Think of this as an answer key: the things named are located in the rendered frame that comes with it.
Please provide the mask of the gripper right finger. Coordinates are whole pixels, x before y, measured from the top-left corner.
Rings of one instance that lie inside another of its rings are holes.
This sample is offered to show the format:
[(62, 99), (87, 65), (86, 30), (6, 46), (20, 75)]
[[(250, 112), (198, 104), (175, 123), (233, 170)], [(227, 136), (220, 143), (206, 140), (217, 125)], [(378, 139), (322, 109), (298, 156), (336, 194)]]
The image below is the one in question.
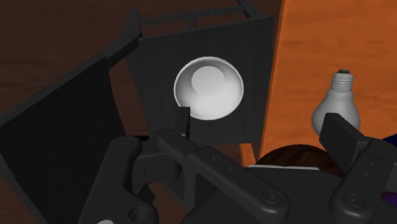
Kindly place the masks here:
[(338, 113), (324, 117), (320, 143), (343, 170), (329, 210), (338, 224), (397, 224), (397, 207), (381, 199), (397, 161), (397, 147), (366, 137)]

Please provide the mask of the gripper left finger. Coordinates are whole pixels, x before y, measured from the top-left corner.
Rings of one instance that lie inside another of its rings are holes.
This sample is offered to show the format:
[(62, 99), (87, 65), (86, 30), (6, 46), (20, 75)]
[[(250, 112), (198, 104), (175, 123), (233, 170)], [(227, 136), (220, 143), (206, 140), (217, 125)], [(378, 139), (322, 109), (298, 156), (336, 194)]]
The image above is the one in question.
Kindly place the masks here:
[[(196, 177), (201, 175), (260, 223), (284, 224), (290, 210), (286, 194), (212, 147), (189, 141), (187, 111), (179, 108), (176, 128), (158, 130), (150, 139), (183, 168), (185, 207), (196, 206)], [(77, 224), (159, 224), (157, 209), (130, 192), (132, 167), (141, 152), (137, 137), (111, 141)]]

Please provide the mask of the dark brown round bowl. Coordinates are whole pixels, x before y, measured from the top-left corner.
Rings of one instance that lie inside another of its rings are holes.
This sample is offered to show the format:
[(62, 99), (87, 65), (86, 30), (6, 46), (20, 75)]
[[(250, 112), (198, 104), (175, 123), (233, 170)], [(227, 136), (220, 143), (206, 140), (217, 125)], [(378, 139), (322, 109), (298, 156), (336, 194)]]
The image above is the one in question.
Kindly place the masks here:
[(344, 176), (328, 152), (308, 144), (294, 144), (272, 150), (262, 156), (256, 165), (317, 167), (321, 171)]

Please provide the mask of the white light bulb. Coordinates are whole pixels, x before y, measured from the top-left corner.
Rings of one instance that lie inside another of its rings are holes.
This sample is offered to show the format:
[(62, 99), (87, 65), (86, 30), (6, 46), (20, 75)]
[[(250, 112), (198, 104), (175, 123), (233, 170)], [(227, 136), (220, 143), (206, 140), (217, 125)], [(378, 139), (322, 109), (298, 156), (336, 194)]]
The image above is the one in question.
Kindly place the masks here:
[(354, 75), (348, 69), (339, 69), (333, 74), (330, 88), (312, 114), (312, 127), (317, 135), (321, 133), (327, 113), (338, 113), (353, 127), (359, 129), (361, 119), (354, 102), (353, 81)]

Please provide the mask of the white bowl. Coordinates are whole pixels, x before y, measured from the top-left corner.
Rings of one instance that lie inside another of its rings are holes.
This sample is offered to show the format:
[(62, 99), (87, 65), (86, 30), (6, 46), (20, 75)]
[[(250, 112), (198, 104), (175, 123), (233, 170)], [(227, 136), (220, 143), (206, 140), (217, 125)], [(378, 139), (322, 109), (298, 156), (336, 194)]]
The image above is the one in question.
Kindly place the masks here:
[(199, 57), (187, 63), (174, 81), (178, 106), (198, 120), (218, 120), (234, 112), (244, 96), (238, 70), (219, 57)]

